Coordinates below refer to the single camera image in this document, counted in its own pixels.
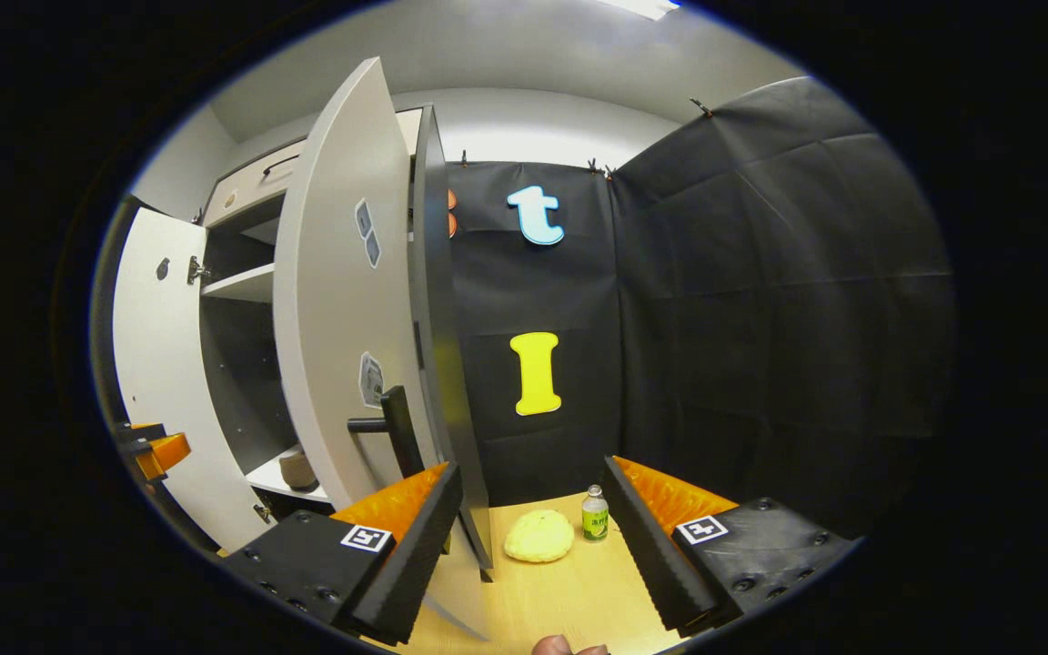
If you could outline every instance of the drawer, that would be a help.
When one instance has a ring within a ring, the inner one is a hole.
[[[254,211],[255,208],[263,209],[263,204],[270,204],[270,213],[272,205],[276,204],[278,215],[259,218],[262,220],[278,218],[279,200],[286,194],[290,178],[293,176],[293,167],[299,162],[297,155],[302,154],[304,146],[305,140],[302,140],[274,150],[272,153],[247,162],[222,177],[213,188],[201,224],[204,227],[216,227],[225,220]]]

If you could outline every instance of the bottle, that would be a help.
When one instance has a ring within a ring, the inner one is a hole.
[[[582,503],[582,531],[587,541],[601,541],[609,533],[609,503],[601,497],[601,486],[593,485]]]

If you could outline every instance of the sponge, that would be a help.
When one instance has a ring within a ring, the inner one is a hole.
[[[573,525],[552,509],[528,511],[512,523],[504,540],[504,552],[525,562],[561,560],[573,547]]]

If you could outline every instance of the black curtain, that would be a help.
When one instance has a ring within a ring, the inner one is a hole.
[[[952,272],[899,157],[811,79],[765,86],[617,170],[449,165],[458,328],[493,506],[619,453],[847,538],[911,480],[948,385]],[[556,245],[507,196],[561,202]],[[553,332],[562,407],[519,416],[514,335]]]
[[[811,79],[614,175],[625,456],[863,534],[947,390],[952,272],[899,157]]]
[[[541,162],[450,162],[458,231],[452,272],[472,425],[492,506],[583,490],[620,435],[620,327],[615,245],[603,175]],[[536,245],[507,196],[540,185],[565,237]],[[521,416],[512,336],[552,332],[562,406]]]

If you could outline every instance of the clip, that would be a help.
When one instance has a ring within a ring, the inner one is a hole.
[[[706,117],[711,117],[711,116],[714,115],[714,112],[712,112],[711,109],[707,109],[706,105],[703,105],[703,104],[699,103],[695,99],[691,99],[690,101],[691,101],[691,103],[694,103],[695,105],[698,105],[698,108],[702,109],[702,112],[706,115]]]

